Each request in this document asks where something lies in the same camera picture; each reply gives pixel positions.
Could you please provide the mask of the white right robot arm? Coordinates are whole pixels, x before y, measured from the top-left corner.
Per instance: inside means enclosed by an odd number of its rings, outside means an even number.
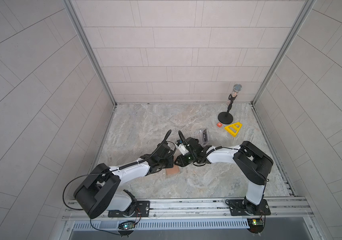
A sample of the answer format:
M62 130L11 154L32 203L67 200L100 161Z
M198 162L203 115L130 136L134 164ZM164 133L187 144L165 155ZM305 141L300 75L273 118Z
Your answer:
M203 147L198 139L187 138L176 141L180 155L175 164L186 167L190 164L204 166L206 164L237 164L248 179L245 203L253 207L259 206L264 196L268 175L273 167L273 160L261 149L249 141L233 147Z

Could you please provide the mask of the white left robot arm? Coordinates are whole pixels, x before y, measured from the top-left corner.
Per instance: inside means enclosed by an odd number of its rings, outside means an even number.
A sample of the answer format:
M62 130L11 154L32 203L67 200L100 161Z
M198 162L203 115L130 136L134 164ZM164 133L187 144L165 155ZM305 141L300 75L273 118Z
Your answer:
M73 196L90 219L97 218L104 211L130 217L137 211L138 200L130 191L119 187L136 178L173 168L175 152L176 149L171 149L165 141L158 144L153 153L129 164L120 167L99 164L77 187Z

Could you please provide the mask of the clear acrylic card stand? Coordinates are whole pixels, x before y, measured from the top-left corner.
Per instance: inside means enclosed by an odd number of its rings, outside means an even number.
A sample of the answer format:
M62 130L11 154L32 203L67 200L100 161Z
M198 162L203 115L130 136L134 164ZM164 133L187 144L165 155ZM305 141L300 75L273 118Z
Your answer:
M206 144L209 142L209 135L208 135L208 129L202 129L197 132L197 136L199 141L202 144Z

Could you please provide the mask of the black card in stand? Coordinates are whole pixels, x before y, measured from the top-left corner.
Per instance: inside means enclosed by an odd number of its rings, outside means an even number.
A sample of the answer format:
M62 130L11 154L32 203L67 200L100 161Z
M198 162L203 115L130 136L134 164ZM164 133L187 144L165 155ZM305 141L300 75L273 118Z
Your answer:
M209 141L208 129L204 129L202 131L202 139L203 139L204 142L208 142Z

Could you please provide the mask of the yellow triangle block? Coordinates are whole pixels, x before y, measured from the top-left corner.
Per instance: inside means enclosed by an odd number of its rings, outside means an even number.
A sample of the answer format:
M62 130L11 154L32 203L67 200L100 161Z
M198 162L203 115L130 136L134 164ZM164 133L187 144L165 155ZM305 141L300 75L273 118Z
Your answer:
M240 129L242 127L242 124L240 122L227 125L224 129L234 138L238 135Z

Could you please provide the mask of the black microphone stand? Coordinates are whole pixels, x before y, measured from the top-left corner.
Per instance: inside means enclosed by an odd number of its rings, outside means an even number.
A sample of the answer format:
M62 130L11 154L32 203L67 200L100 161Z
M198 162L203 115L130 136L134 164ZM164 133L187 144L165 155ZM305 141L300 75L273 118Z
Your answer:
M233 86L232 92L228 96L228 106L227 106L227 111L221 112L218 115L218 120L221 124L224 125L229 125L233 122L233 115L230 113L230 110L232 109L233 103L235 99L238 96L238 93L242 90L242 85L241 84L235 84Z

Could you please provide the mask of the white ventilation grille strip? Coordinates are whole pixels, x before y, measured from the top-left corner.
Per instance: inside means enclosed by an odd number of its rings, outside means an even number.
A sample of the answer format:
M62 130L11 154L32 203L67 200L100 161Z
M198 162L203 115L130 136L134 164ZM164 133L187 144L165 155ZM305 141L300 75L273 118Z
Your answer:
M75 231L119 229L121 221L76 221ZM249 229L247 219L168 219L168 220L141 220L134 230L192 230L192 229Z

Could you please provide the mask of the left green circuit board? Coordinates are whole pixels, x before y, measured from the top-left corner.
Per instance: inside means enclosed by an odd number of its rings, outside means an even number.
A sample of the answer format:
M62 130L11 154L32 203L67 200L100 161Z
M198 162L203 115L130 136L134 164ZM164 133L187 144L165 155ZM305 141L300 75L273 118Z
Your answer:
M129 231L134 229L136 226L136 222L134 221L126 221L126 222L122 222L119 224L118 229L122 230L122 231Z

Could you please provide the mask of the right circuit board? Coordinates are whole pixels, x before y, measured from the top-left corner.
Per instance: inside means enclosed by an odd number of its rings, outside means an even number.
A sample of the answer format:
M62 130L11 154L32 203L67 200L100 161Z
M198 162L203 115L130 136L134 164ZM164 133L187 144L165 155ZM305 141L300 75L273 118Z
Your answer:
M247 229L249 232L253 234L259 234L264 230L264 222L262 219L247 219L249 228Z

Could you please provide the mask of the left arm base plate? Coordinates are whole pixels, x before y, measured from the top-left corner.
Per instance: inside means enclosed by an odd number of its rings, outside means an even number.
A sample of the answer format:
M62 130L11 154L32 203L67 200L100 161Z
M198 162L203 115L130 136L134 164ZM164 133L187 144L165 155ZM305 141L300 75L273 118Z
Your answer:
M125 211L109 211L109 218L133 218L133 217L148 217L150 211L150 201L137 201L131 203Z

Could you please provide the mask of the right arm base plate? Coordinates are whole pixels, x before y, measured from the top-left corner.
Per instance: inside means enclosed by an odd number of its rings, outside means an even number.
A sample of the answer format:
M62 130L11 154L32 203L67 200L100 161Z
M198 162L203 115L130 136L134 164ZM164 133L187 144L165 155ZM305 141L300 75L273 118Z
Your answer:
M269 216L271 211L265 199L259 205L255 205L246 198L242 200L226 199L225 203L229 206L232 216Z

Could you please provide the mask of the aluminium mounting rail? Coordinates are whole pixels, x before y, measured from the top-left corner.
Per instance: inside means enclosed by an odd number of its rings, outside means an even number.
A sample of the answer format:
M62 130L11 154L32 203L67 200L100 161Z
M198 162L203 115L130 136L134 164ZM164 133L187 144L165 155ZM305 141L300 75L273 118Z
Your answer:
M254 215L246 212L243 198L138 199L137 209L129 218L104 211L94 221L314 217L305 197L265 197Z

